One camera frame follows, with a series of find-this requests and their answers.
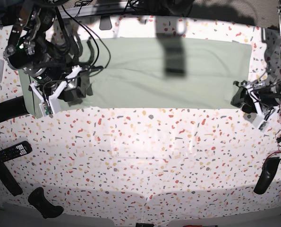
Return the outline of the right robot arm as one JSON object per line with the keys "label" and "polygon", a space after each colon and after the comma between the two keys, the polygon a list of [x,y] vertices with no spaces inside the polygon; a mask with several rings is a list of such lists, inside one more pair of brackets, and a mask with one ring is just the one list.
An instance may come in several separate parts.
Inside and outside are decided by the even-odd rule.
{"label": "right robot arm", "polygon": [[81,62],[83,47],[67,32],[59,6],[64,0],[26,0],[12,27],[4,59],[29,76],[28,90],[43,116],[86,97],[92,62]]}

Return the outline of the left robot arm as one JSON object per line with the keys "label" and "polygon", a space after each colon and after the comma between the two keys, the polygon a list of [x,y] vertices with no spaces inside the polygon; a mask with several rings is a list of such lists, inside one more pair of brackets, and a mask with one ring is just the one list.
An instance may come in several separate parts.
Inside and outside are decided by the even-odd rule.
{"label": "left robot arm", "polygon": [[231,100],[231,105],[241,109],[250,122],[259,131],[264,132],[268,127],[270,116],[281,106],[281,0],[279,1],[279,32],[275,34],[270,29],[263,29],[262,41],[267,44],[264,53],[266,70],[264,79],[250,81],[234,81],[238,87]]}

